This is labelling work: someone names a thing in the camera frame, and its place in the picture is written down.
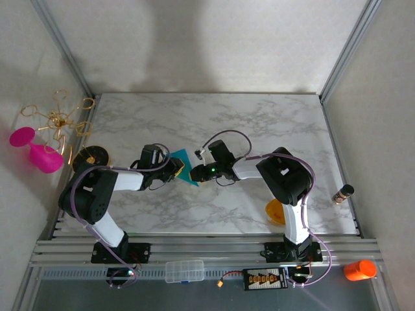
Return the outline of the orange translucent bowl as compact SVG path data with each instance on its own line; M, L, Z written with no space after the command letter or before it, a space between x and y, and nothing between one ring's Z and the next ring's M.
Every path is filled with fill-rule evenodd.
M285 215L283 204L277 199L273 199L267 203L265 212L268 216L268 221L275 226L285 225Z

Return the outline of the clear plastic organizer box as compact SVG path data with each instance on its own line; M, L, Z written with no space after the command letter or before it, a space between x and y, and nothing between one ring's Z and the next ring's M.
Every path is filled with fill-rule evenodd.
M171 261L165 264L165 282L190 283L204 280L203 260Z

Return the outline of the pink plastic goblet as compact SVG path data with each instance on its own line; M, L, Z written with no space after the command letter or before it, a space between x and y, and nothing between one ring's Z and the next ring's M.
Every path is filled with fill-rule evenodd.
M64 164L63 156L55 149L44 144L34 144L36 131L31 127L17 129L9 137L11 146L20 148L29 147L29 161L45 174L52 174L58 171Z

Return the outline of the small black controller box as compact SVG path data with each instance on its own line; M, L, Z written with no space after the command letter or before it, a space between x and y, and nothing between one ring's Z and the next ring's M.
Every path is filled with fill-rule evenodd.
M288 268L289 277L296 282L305 282L313 276L311 266L295 266Z
M108 268L106 272L106 276L110 277L121 277L121 278L129 278L134 276L134 271L128 268Z

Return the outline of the black charging board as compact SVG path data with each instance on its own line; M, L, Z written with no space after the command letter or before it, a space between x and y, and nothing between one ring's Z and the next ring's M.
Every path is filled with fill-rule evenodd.
M285 268L244 269L243 282L245 291L287 289Z

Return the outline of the small bottle black cap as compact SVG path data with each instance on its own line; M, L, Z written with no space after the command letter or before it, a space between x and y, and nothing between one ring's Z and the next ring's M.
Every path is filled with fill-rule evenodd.
M352 194L354 194L354 192L355 192L355 189L353 188L353 186L349 184L345 184L339 191L337 191L333 195L332 202L337 205L341 204L345 200L347 200Z

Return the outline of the orange cylindrical container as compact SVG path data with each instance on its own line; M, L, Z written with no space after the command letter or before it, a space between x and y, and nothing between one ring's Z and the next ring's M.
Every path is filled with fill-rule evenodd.
M377 275L377 267L372 261L364 259L345 266L344 275L349 281L371 279Z

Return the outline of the aluminium table frame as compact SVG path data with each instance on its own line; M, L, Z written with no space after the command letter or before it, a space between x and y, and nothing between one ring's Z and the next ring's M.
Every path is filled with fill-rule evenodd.
M90 119L89 144L105 148L120 167L150 143L186 149L193 165L195 150L210 137L222 139L237 156L283 146L316 173L308 217L327 244L323 256L332 255L335 264L382 260L377 242L359 236L351 203L331 200L343 181L317 95L105 93ZM177 179L155 182L144 192L116 192L109 212L133 242L151 245L153 264L201 259L209 266L245 266L264 264L265 243L281 240L283 228L265 212L271 199L258 179L232 186Z

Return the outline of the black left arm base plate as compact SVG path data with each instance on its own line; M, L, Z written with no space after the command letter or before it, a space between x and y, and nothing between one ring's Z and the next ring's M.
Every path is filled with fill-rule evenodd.
M150 257L149 243L126 243L117 248L110 248L127 264L146 264ZM100 243L95 243L91 255L93 264L117 264L119 261Z

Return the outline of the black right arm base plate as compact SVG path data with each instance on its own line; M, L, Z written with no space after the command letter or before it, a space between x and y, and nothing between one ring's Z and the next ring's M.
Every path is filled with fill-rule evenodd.
M322 250L318 242L304 242L291 245L285 242L267 242L260 255L267 263L280 262L323 262Z

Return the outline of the aluminium corner post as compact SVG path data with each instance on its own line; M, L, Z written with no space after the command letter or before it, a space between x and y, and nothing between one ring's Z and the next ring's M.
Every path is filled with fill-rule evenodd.
M43 23L46 31L48 32L51 39L54 41L54 44L58 51L60 52L64 63L67 65L69 70L71 71L74 79L77 81L80 88L83 90L84 94L88 97L94 97L95 94L92 92L91 88L88 86L82 71L80 70L79 66L77 65L75 58L64 38L62 35L58 24L54 20L51 11L45 0L29 0L33 8L35 9L38 17L40 18L41 22Z
M337 58L321 92L319 93L320 103L323 106L330 98L335 86L346 70L363 36L368 30L380 4L383 0L367 0L355 25L344 44L339 57Z

